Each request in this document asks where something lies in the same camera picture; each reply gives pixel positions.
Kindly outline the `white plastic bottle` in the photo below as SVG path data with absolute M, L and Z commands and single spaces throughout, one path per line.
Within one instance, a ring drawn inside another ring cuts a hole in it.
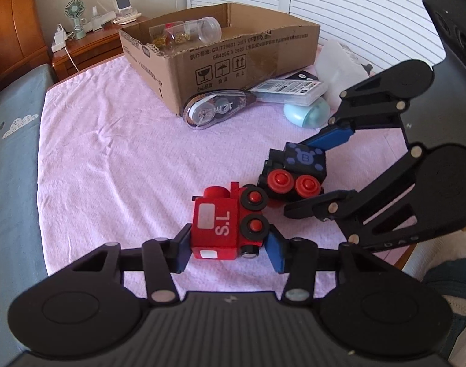
M 327 85 L 324 98 L 331 110 L 337 110 L 340 94 L 369 77 L 365 68 L 352 50 L 340 42 L 328 40 L 314 62 L 320 81 Z

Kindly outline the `light green round case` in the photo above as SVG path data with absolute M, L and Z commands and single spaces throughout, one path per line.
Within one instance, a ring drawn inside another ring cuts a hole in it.
M 331 116 L 331 110 L 323 97 L 318 98 L 309 106 L 285 104 L 283 106 L 285 118 L 290 123 L 301 128 L 321 128 Z

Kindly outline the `red wooden toy train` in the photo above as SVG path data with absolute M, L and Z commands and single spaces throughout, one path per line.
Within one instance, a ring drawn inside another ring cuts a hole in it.
M 193 198 L 191 251 L 195 258 L 235 260 L 256 258 L 269 234 L 263 215 L 269 198 L 257 186 L 207 187 Z

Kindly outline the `clear plastic labelled case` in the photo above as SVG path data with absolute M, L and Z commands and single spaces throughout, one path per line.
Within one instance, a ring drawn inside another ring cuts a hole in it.
M 270 79 L 250 89 L 258 101 L 309 106 L 327 91 L 319 80 Z

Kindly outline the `black digital timer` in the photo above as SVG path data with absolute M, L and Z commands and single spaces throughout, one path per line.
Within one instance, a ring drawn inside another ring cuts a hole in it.
M 299 70 L 287 77 L 287 80 L 319 81 L 319 78 L 306 70 Z

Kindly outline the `black wooden toy train car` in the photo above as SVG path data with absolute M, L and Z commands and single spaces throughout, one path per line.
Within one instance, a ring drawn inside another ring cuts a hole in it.
M 327 177 L 324 150 L 300 143 L 286 143 L 283 150 L 270 149 L 257 186 L 269 196 L 269 206 L 281 207 L 322 195 Z

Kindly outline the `white louvered closet doors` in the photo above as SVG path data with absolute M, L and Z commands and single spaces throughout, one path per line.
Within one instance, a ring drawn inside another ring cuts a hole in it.
M 408 59 L 433 65 L 445 56 L 422 0 L 187 0 L 187 5 L 221 2 L 274 9 L 316 22 L 321 43 L 337 40 L 376 70 Z

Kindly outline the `blue grey bed sheet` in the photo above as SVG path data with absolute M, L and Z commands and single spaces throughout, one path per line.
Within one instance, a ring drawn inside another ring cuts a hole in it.
M 37 154 L 49 65 L 0 92 L 0 366 L 21 352 L 7 324 L 13 300 L 46 278 L 36 205 Z

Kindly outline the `clear correction tape dispenser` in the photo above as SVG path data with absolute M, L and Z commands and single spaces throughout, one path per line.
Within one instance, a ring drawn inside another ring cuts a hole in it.
M 206 129 L 225 121 L 255 102 L 255 95 L 248 90 L 203 92 L 186 102 L 183 120 L 192 129 Z

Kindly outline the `brown cardboard box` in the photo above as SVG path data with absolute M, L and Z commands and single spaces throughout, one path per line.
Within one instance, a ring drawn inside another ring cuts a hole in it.
M 212 17 L 220 25 L 219 42 L 190 37 L 170 50 L 154 40 L 174 22 Z M 249 89 L 264 80 L 311 65 L 320 26 L 286 13 L 234 2 L 166 14 L 121 28 L 126 58 L 174 114 L 189 98 L 210 90 Z

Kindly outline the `clear jar with gold pins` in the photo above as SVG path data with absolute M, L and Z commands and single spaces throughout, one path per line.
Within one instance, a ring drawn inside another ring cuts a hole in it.
M 203 45 L 220 42 L 222 29 L 214 17 L 191 21 L 168 22 L 148 28 L 150 43 L 159 50 L 171 51 L 191 42 Z

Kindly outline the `white power strip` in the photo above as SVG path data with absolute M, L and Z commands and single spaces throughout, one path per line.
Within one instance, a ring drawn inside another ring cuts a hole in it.
M 58 24 L 51 44 L 51 51 L 55 53 L 59 50 L 63 50 L 66 47 L 66 40 L 67 32 L 62 24 Z

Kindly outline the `white spray bottle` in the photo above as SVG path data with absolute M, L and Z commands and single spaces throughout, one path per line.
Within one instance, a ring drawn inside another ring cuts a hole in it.
M 92 26 L 92 31 L 96 32 L 98 30 L 101 30 L 102 27 L 102 20 L 101 16 L 99 15 L 98 8 L 96 6 L 93 6 L 92 8 L 92 16 L 91 16 L 91 26 Z

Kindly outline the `white small screen device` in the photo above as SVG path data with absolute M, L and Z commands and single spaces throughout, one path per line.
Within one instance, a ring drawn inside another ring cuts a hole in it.
M 113 0 L 116 18 L 113 24 L 125 25 L 136 21 L 142 14 L 133 8 L 130 0 Z

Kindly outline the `small green desk fan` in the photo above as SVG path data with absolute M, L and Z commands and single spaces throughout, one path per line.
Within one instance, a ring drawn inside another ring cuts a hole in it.
M 83 28 L 82 16 L 85 12 L 85 4 L 82 0 L 70 0 L 65 5 L 65 16 L 73 22 L 73 32 L 76 40 L 82 39 L 85 36 Z

